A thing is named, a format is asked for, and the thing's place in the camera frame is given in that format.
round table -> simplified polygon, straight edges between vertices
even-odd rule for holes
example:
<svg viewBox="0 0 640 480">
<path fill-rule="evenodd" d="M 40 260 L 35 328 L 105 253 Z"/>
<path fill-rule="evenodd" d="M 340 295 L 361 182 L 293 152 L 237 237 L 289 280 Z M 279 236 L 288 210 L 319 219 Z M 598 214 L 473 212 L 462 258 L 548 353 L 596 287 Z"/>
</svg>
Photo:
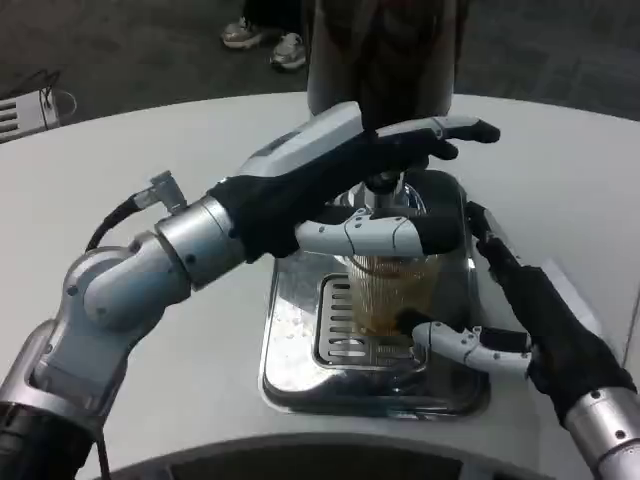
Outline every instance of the round table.
<svg viewBox="0 0 640 480">
<path fill-rule="evenodd" d="M 558 260 L 622 355 L 640 280 L 634 255 L 640 219 L 632 211 L 640 203 L 634 158 L 640 126 L 470 96 L 456 96 L 452 113 L 499 126 L 502 140 L 461 143 L 458 160 L 434 161 L 432 168 L 454 174 L 472 199 L 490 208 L 525 260 Z M 194 201 L 308 117 L 304 93 L 225 98 L 103 118 L 1 145 L 0 373 L 30 331 L 55 314 L 67 268 L 117 203 L 166 169 Z M 156 206 L 134 216 L 104 244 L 126 245 L 164 215 Z M 488 409 L 454 422 L 297 415 L 266 405 L 257 376 L 272 265 L 263 258 L 242 266 L 170 308 L 136 347 L 105 427 L 113 469 L 239 438 L 357 433 L 479 456 L 523 472 L 587 475 L 550 403 L 522 381 L 493 379 Z M 515 324 L 497 287 L 481 293 L 497 324 Z M 80 478 L 97 473 L 92 454 Z"/>
</svg>

person's foot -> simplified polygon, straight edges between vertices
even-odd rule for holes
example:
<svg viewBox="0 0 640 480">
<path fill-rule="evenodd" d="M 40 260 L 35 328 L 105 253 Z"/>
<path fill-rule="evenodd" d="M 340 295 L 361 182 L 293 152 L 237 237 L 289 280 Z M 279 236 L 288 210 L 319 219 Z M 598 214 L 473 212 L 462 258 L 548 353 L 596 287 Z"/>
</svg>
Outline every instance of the person's foot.
<svg viewBox="0 0 640 480">
<path fill-rule="evenodd" d="M 277 37 L 277 35 L 277 30 L 259 27 L 241 17 L 236 23 L 230 23 L 226 26 L 220 34 L 220 40 L 226 47 L 243 50 L 256 47 L 266 40 Z"/>
<path fill-rule="evenodd" d="M 287 33 L 273 49 L 271 65 L 276 70 L 294 71 L 307 62 L 302 37 L 297 33 Z"/>
</svg>

silver cylinder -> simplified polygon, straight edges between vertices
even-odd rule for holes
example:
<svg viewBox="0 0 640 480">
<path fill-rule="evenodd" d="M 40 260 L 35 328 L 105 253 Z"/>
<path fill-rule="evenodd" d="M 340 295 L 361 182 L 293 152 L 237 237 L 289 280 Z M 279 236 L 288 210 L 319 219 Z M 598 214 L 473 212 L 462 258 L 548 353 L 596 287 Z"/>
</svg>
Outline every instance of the silver cylinder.
<svg viewBox="0 0 640 480">
<path fill-rule="evenodd" d="M 640 442 L 640 401 L 626 388 L 595 390 L 582 397 L 569 411 L 565 427 L 594 473 L 600 466 L 613 469 L 615 460 L 611 457 L 627 445 Z M 640 463 L 634 465 L 637 467 L 635 472 L 640 472 Z"/>
<path fill-rule="evenodd" d="M 605 480 L 637 480 L 640 477 L 640 442 L 634 441 L 607 456 L 598 467 Z"/>
<path fill-rule="evenodd" d="M 233 225 L 217 200 L 206 196 L 156 225 L 189 275 L 195 290 L 244 262 L 242 244 L 229 236 Z"/>
</svg>

floor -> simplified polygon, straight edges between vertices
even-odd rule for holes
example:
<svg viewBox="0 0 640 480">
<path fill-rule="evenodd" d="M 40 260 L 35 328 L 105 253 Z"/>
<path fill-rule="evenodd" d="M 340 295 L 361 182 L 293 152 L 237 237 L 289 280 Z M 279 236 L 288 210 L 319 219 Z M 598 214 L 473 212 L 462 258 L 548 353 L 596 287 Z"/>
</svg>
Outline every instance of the floor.
<svg viewBox="0 0 640 480">
<path fill-rule="evenodd" d="M 190 100 L 303 90 L 268 48 L 224 50 L 241 0 L 0 0 L 0 91 L 61 68 L 72 121 Z M 640 120 L 640 2 L 474 0 L 457 91 Z"/>
</svg>

glass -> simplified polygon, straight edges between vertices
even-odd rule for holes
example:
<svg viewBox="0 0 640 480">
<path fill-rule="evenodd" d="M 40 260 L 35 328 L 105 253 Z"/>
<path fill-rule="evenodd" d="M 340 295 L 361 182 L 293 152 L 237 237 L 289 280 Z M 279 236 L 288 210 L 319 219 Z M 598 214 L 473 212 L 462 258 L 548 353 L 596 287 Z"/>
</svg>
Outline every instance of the glass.
<svg viewBox="0 0 640 480">
<path fill-rule="evenodd" d="M 437 255 L 426 259 L 349 259 L 353 320 L 368 334 L 394 335 L 399 310 L 413 308 L 429 315 L 439 265 Z"/>
</svg>

